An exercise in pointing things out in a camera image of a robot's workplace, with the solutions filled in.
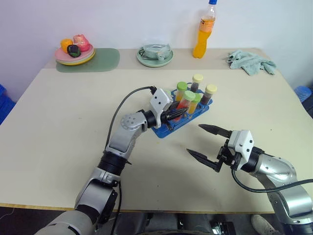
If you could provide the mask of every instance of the pink plate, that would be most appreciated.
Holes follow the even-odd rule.
[[[89,50],[82,52],[82,54],[78,57],[71,57],[69,54],[65,53],[61,48],[57,49],[54,53],[56,59],[61,60],[63,62],[76,62],[80,61],[84,58],[88,58],[93,53],[93,46],[90,45]]]

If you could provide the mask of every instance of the shoe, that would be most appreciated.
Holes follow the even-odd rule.
[[[251,216],[251,224],[255,231],[257,231],[260,235],[283,235],[276,229],[274,229],[270,223],[266,221],[263,217],[258,214],[254,214]]]

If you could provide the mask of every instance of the plate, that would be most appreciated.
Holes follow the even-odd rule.
[[[85,58],[84,60],[81,60],[81,61],[78,61],[78,62],[66,63],[66,62],[63,62],[63,61],[60,61],[60,60],[57,60],[57,59],[56,59],[56,61],[57,61],[58,63],[62,64],[62,65],[68,65],[68,66],[81,65],[81,64],[86,63],[86,62],[88,62],[89,60],[91,60],[91,59],[94,57],[95,54],[96,54],[96,51],[94,50],[94,51],[93,51],[93,54],[92,54],[90,57]]]
[[[90,45],[89,50],[82,52],[82,54],[78,57],[71,57],[69,54],[65,53],[61,48],[57,49],[54,53],[55,58],[58,61],[62,61],[64,63],[70,63],[70,62],[79,62],[83,59],[86,59],[90,57],[94,52],[94,48],[92,45]]]
[[[94,54],[94,52],[95,52],[95,49],[93,49],[93,51],[92,51],[88,56],[86,56],[86,57],[84,57],[84,58],[80,58],[80,56],[79,56],[79,57],[77,57],[77,58],[80,58],[80,60],[73,61],[73,62],[68,62],[68,61],[58,60],[58,59],[55,59],[55,60],[58,61],[58,62],[66,63],[66,64],[76,64],[76,63],[78,63],[78,62],[85,61],[86,59],[88,59],[89,57],[91,57],[91,56]]]
[[[140,63],[142,63],[145,66],[151,67],[151,68],[158,68],[167,65],[171,62],[171,60],[174,57],[173,51],[170,52],[170,55],[165,60],[149,60],[144,59],[140,54],[139,51],[141,51],[143,48],[140,48],[137,52],[137,59]]]

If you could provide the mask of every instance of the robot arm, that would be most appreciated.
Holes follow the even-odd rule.
[[[286,235],[313,234],[312,199],[301,185],[277,190],[298,182],[291,163],[266,154],[254,146],[251,132],[227,131],[217,126],[199,125],[204,130],[228,138],[218,153],[218,162],[212,162],[201,153],[187,151],[199,162],[219,172],[222,164],[229,165],[235,181],[252,192],[267,192],[269,201],[278,220],[283,224]],[[235,171],[243,170],[256,177],[265,189],[252,189],[244,186],[236,177]]]
[[[175,119],[186,109],[171,110],[172,98],[162,89],[153,91],[151,110],[125,115],[106,146],[101,161],[78,194],[75,210],[66,211],[36,235],[91,235],[97,224],[108,221],[117,192],[113,189],[141,133]]]

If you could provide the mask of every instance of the towel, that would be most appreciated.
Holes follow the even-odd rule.
[[[269,74],[274,74],[276,70],[276,65],[273,61],[242,50],[232,52],[228,56],[227,62],[231,63],[231,69],[242,68],[249,75],[255,75],[260,70],[266,70]]]

